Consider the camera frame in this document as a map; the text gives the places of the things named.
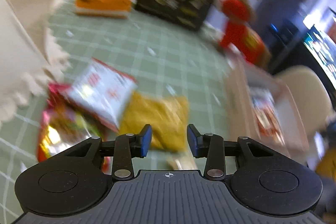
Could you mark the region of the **red glossy snack packet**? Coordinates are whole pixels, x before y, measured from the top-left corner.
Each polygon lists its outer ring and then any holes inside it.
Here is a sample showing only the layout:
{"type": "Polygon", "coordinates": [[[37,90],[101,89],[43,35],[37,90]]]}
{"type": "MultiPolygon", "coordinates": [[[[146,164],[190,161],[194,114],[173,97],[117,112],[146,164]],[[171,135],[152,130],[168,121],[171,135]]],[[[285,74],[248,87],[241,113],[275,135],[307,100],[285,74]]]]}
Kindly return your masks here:
{"type": "Polygon", "coordinates": [[[106,127],[63,98],[62,92],[68,88],[68,84],[48,85],[49,96],[47,106],[42,112],[38,136],[38,162],[45,161],[90,137],[106,139],[106,127]]]}

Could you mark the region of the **cream canvas bag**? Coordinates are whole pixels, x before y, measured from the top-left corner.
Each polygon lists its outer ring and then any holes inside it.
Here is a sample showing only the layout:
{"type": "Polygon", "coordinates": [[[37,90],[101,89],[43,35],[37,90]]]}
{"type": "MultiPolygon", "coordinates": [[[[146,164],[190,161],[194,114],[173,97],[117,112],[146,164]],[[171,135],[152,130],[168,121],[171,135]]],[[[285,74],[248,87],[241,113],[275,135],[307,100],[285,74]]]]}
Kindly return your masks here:
{"type": "Polygon", "coordinates": [[[1,122],[62,81],[69,54],[58,45],[49,18],[62,0],[1,0],[1,122]]]}

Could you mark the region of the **white red snack packet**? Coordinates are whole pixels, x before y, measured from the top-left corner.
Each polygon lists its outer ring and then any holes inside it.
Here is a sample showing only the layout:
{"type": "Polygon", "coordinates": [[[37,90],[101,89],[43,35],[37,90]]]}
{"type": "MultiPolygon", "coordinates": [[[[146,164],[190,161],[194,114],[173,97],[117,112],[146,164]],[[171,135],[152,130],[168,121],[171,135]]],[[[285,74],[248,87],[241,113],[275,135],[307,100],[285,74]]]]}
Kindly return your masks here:
{"type": "Polygon", "coordinates": [[[62,91],[62,96],[117,132],[123,112],[136,88],[134,77],[92,58],[74,82],[62,91]]]}

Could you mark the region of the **beige rice cracker packet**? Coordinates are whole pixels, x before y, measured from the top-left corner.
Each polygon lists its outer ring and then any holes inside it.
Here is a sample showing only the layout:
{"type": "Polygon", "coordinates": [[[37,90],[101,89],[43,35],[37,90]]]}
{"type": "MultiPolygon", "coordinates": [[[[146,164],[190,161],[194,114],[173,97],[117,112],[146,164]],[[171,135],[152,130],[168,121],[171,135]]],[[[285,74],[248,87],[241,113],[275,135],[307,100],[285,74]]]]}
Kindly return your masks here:
{"type": "Polygon", "coordinates": [[[171,170],[196,170],[198,169],[194,158],[188,153],[180,153],[167,158],[171,170]]]}

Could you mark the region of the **pink open box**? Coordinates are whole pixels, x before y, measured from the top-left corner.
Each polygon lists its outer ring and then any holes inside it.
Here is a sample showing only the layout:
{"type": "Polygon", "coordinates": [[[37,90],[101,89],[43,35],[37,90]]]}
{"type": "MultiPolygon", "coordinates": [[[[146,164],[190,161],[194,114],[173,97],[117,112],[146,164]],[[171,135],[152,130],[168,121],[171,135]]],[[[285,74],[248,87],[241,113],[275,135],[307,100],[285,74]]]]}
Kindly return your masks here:
{"type": "Polygon", "coordinates": [[[292,159],[305,155],[309,141],[287,85],[237,55],[227,61],[229,139],[247,136],[292,159]]]}

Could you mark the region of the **red plush horse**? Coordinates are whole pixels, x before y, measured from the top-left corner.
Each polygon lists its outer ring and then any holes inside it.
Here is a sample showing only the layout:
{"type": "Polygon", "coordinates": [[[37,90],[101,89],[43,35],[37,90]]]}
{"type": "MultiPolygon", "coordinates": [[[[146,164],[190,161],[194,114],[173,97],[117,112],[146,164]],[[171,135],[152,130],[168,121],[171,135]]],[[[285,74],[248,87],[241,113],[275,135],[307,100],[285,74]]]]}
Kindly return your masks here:
{"type": "Polygon", "coordinates": [[[271,54],[258,33],[249,26],[249,22],[255,17],[249,1],[217,0],[216,6],[227,17],[217,50],[223,52],[233,45],[243,55],[246,62],[266,69],[271,54]]]}

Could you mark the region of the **beige chair right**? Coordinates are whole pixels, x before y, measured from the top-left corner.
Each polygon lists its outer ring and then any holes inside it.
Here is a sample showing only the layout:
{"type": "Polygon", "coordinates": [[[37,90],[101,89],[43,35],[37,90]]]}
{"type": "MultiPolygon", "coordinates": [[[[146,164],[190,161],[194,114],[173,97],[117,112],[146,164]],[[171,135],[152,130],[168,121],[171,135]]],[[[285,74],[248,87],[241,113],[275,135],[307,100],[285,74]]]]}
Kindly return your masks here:
{"type": "Polygon", "coordinates": [[[335,118],[331,99],[322,81],[310,68],[293,66],[275,75],[289,88],[308,139],[335,118]]]}

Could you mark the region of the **green checked tablecloth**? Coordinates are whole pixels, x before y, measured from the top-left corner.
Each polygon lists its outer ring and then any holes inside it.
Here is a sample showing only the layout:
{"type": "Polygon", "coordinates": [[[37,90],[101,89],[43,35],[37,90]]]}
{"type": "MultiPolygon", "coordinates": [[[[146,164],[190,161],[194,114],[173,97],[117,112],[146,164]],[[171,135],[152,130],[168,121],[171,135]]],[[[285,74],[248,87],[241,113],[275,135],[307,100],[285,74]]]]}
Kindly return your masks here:
{"type": "MultiPolygon", "coordinates": [[[[223,90],[228,64],[211,43],[196,33],[158,18],[132,11],[129,18],[77,16],[73,0],[59,0],[49,24],[58,43],[70,54],[65,80],[71,82],[97,58],[129,73],[147,96],[185,96],[189,122],[199,131],[228,138],[226,97],[223,90]]],[[[46,94],[30,99],[1,127],[1,223],[21,215],[14,183],[35,157],[39,122],[46,94]]]]}

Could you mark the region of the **yellow snack packet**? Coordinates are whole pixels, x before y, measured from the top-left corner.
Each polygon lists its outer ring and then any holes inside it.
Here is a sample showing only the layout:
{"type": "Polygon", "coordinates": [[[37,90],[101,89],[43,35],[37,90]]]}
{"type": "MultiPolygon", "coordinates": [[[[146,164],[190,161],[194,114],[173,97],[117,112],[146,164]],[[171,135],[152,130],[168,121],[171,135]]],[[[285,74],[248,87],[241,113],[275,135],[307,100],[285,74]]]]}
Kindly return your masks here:
{"type": "Polygon", "coordinates": [[[134,92],[124,111],[118,134],[137,134],[144,125],[152,127],[152,149],[181,152],[186,149],[189,102],[184,96],[162,99],[134,92]]]}

